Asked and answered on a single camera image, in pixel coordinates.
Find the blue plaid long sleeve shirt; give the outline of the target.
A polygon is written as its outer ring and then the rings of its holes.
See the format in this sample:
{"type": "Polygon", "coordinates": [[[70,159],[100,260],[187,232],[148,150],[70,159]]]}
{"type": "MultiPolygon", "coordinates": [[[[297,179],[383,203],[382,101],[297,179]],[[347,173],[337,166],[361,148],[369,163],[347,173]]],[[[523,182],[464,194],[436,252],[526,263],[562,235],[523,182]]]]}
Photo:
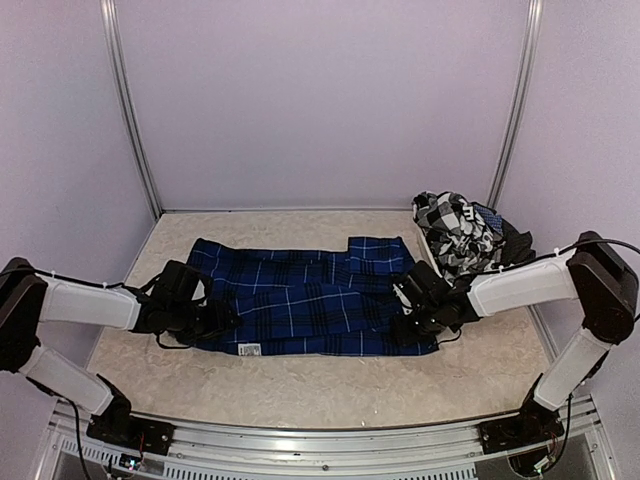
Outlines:
{"type": "Polygon", "coordinates": [[[212,280],[211,297],[239,327],[197,348],[237,356],[422,356],[433,337],[392,336],[403,306],[392,283],[414,258],[400,237],[351,237],[343,251],[234,249],[199,239],[187,263],[212,280]]]}

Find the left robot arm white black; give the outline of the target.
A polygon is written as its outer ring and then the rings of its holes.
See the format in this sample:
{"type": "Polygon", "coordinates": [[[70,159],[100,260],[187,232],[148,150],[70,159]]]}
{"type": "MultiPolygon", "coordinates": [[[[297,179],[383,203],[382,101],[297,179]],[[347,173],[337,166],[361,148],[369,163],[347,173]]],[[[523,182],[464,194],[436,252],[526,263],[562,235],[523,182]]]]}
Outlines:
{"type": "Polygon", "coordinates": [[[132,415],[115,385],[42,344],[45,322],[97,325],[160,338],[169,333],[182,349],[237,328],[240,317],[213,297],[213,281],[170,260],[141,287],[98,284],[34,268],[15,257],[1,271],[1,369],[20,374],[90,416],[91,437],[130,448],[144,446],[158,428],[132,415]]]}

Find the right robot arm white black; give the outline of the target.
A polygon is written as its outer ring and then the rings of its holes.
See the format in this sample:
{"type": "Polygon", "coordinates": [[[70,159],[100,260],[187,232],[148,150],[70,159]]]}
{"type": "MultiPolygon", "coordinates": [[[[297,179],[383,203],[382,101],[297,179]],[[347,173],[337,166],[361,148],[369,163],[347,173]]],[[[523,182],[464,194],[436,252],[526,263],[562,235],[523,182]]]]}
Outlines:
{"type": "Polygon", "coordinates": [[[518,265],[446,281],[420,261],[393,281],[403,307],[391,322],[401,346],[434,340],[446,330],[504,311],[577,300],[583,320],[567,346],[541,374],[516,414],[480,423],[486,453],[567,434],[559,410],[574,390],[601,367],[609,351],[628,339],[638,320],[639,277],[616,252],[620,241],[593,231],[572,245],[518,265]]]}

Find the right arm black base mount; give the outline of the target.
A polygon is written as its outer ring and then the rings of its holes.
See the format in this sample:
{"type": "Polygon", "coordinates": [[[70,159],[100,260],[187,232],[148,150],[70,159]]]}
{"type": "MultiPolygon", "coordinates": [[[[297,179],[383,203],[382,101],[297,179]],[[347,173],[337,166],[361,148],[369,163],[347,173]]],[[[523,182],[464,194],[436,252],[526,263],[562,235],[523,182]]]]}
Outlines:
{"type": "Polygon", "coordinates": [[[561,437],[564,426],[557,416],[514,415],[481,422],[478,432],[485,455],[527,447],[561,437]]]}

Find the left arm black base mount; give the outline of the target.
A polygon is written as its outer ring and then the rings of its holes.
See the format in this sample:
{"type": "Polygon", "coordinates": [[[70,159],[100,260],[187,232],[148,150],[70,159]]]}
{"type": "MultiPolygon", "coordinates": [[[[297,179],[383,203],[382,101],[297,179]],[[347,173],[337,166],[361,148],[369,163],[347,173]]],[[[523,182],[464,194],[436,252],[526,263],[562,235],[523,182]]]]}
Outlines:
{"type": "Polygon", "coordinates": [[[121,426],[107,424],[98,417],[92,417],[86,430],[89,438],[109,445],[152,453],[168,454],[173,441],[175,426],[168,422],[130,416],[121,426]]]}

